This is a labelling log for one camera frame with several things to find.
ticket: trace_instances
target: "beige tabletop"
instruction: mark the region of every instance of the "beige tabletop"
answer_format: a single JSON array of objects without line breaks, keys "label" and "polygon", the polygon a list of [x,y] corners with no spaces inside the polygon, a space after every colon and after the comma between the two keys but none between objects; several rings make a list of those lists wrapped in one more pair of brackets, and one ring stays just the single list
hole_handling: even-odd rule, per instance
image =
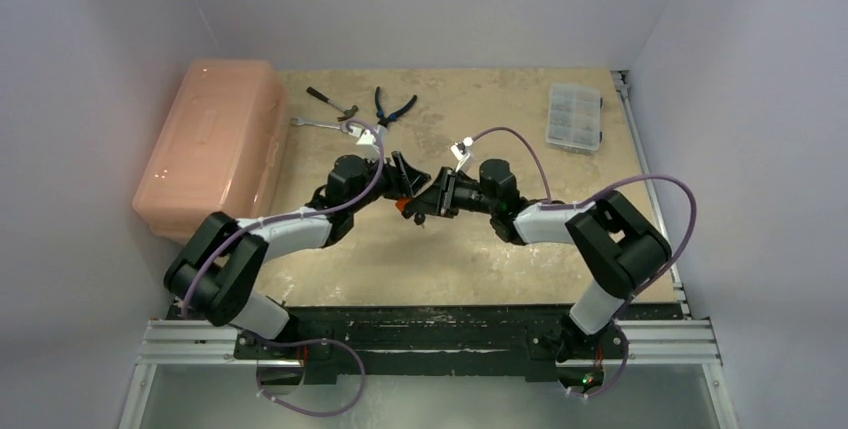
[{"label": "beige tabletop", "polygon": [[[376,123],[374,89],[384,109],[418,102],[392,124],[386,151],[401,151],[413,167],[433,177],[454,166],[455,141],[493,126],[509,126],[533,145],[548,174],[554,199],[585,199],[607,184],[640,173],[639,162],[612,78],[606,69],[414,69],[281,72],[292,116],[333,121],[338,112],[307,95],[314,86],[342,104],[357,104],[358,118]],[[554,82],[599,89],[603,142],[591,156],[565,152],[545,142],[548,91]],[[355,140],[330,129],[291,127],[273,212],[297,209],[324,184],[333,161],[357,153]],[[533,160],[507,133],[476,142],[479,162],[510,162],[521,193],[544,197]],[[622,192],[651,215],[643,184]],[[358,212],[353,230],[328,249],[306,250],[268,262],[256,289],[289,305],[443,305],[575,302],[591,281],[577,250],[564,244],[513,246],[501,242],[482,214],[454,219],[429,217],[424,228],[403,219],[393,201],[377,201]],[[675,301],[669,276],[639,298]]]}]

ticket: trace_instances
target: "silver wrench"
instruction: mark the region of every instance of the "silver wrench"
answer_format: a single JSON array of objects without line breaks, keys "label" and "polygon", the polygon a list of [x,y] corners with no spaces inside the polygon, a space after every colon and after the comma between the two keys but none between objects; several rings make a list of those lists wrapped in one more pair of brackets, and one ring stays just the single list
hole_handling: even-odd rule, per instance
[{"label": "silver wrench", "polygon": [[350,131],[346,131],[343,127],[343,123],[337,122],[323,122],[323,121],[314,121],[312,119],[306,119],[304,117],[293,117],[292,125],[294,126],[315,126],[315,127],[323,127],[326,129],[335,129],[337,131],[344,132],[345,134],[350,134]]}]

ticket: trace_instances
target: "pliers handle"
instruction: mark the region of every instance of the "pliers handle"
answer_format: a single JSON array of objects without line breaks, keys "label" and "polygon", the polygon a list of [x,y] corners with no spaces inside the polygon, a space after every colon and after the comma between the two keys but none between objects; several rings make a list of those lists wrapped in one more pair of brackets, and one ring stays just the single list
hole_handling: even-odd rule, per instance
[{"label": "pliers handle", "polygon": [[377,87],[377,90],[374,91],[374,105],[377,106],[377,119],[379,121],[377,124],[388,128],[390,122],[397,122],[398,118],[412,109],[412,106],[415,105],[415,101],[418,100],[418,96],[414,95],[403,107],[398,109],[397,111],[391,113],[386,117],[386,114],[383,112],[383,106],[380,104],[380,87]]}]

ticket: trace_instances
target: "wall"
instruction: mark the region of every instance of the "wall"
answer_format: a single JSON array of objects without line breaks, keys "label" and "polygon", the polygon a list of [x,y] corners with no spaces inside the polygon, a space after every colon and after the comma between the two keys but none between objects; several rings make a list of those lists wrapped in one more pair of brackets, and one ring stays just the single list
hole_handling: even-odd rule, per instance
[{"label": "wall", "polygon": [[279,68],[633,62],[668,0],[200,0],[227,54]]},{"label": "wall", "polygon": [[0,0],[0,427],[112,427],[175,248],[130,201],[193,0]]},{"label": "wall", "polygon": [[[632,67],[652,170],[700,201],[681,263],[743,427],[843,427],[848,0],[671,0]],[[660,191],[672,231],[688,209]]]}]

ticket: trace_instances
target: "hammer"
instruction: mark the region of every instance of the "hammer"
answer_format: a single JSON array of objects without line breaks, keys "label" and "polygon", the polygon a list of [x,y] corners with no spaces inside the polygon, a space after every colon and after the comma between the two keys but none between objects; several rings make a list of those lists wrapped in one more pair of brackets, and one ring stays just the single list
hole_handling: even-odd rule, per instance
[{"label": "hammer", "polygon": [[312,86],[307,87],[306,92],[308,92],[309,95],[313,96],[315,99],[318,99],[321,102],[326,102],[327,104],[335,107],[342,114],[344,114],[343,116],[339,116],[338,118],[336,118],[339,122],[346,121],[346,120],[350,119],[351,117],[353,117],[354,114],[356,114],[356,111],[359,110],[359,108],[357,106],[351,106],[350,109],[345,109],[344,106],[342,106],[338,102],[330,99],[329,97],[325,96],[324,94],[321,94],[320,92],[318,92]]}]

